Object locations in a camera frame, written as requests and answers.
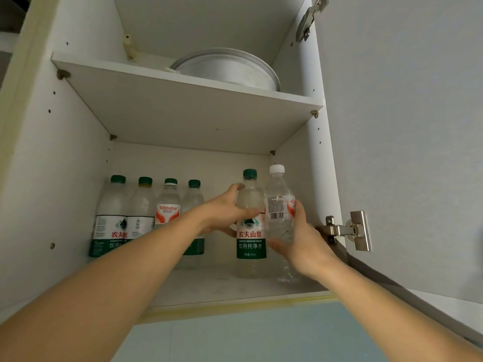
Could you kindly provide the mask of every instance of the green bottle cap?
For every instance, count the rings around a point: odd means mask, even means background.
[[[113,175],[111,176],[111,183],[121,183],[125,184],[126,177],[124,175]]]
[[[197,179],[191,179],[188,182],[188,187],[190,188],[200,188],[201,186],[202,186],[202,183]]]
[[[140,176],[138,180],[139,184],[153,185],[153,179],[149,176]]]
[[[257,171],[255,169],[245,169],[243,170],[243,179],[256,179]]]
[[[165,180],[164,180],[164,184],[174,184],[174,185],[178,185],[178,181],[172,177],[167,177]]]

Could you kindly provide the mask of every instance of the person's right arm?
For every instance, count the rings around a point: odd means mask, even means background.
[[[483,361],[483,353],[339,260],[297,201],[294,243],[269,246],[334,292],[390,360]]]

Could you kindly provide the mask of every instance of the wahaha bottle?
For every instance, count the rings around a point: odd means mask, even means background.
[[[164,181],[164,189],[156,203],[154,229],[160,228],[180,215],[181,199],[178,194],[178,181],[169,177]]]
[[[98,258],[124,243],[127,209],[125,183],[125,176],[113,175],[111,183],[102,194],[97,207],[90,257]]]
[[[265,189],[267,233],[270,238],[278,238],[288,244],[293,242],[293,222],[295,217],[295,196],[284,180],[283,165],[270,166],[271,179]],[[300,274],[281,255],[275,254],[275,267],[281,282],[294,282]]]
[[[186,193],[181,201],[181,213],[185,213],[190,209],[205,203],[203,194],[200,191],[201,184],[202,183],[196,179],[192,179],[188,182],[188,193]],[[188,249],[186,249],[176,268],[194,269],[201,267],[203,261],[202,255],[204,252],[205,237],[203,235],[198,235]]]
[[[265,204],[263,190],[257,184],[257,171],[243,171],[245,188],[238,192],[238,208],[258,208],[253,219],[237,221],[237,276],[267,277],[267,245],[265,243]]]
[[[128,225],[126,242],[137,239],[153,230],[156,199],[151,187],[153,180],[142,176],[138,180],[138,189],[132,195],[128,206]]]

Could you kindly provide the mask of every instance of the bottom shelf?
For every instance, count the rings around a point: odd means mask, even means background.
[[[138,323],[198,318],[243,311],[336,301],[332,292],[304,278],[240,279],[229,267],[173,271]]]

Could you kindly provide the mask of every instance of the person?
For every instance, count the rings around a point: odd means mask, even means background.
[[[0,326],[0,360],[110,361],[198,234],[255,217],[235,206],[242,184],[112,251],[36,298]],[[296,202],[294,242],[268,245],[337,296],[390,360],[483,361],[472,344],[339,260]]]

